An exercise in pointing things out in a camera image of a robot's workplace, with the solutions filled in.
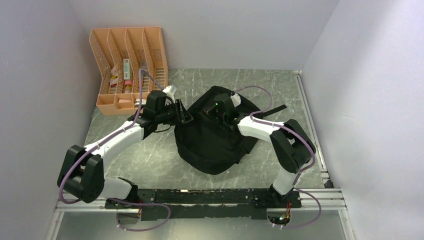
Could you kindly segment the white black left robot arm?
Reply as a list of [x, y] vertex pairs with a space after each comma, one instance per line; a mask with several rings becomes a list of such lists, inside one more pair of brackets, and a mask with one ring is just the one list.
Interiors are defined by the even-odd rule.
[[154, 90], [119, 128], [86, 146], [71, 146], [58, 176], [59, 199], [65, 204], [118, 200], [132, 208], [139, 202], [138, 186], [121, 177], [107, 178], [105, 167], [128, 147], [145, 140], [158, 125], [179, 126], [193, 120], [180, 99]]

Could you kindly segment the black student backpack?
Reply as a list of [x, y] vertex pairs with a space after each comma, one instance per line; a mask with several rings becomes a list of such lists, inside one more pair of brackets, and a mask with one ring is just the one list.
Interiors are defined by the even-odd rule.
[[214, 103], [214, 97], [230, 93], [231, 90], [222, 86], [212, 86], [189, 107], [193, 120], [174, 128], [179, 156], [206, 174], [217, 175], [238, 164], [258, 141], [257, 138], [225, 130], [222, 124], [204, 115], [204, 110]]

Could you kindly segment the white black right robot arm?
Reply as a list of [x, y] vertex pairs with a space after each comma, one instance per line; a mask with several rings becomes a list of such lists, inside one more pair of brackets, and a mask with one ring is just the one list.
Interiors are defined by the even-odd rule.
[[229, 133], [272, 144], [280, 170], [270, 186], [269, 199], [275, 207], [282, 207], [288, 202], [301, 172], [315, 164], [315, 147], [295, 120], [275, 122], [257, 118], [255, 112], [238, 111], [241, 103], [237, 93], [222, 93], [200, 115]]

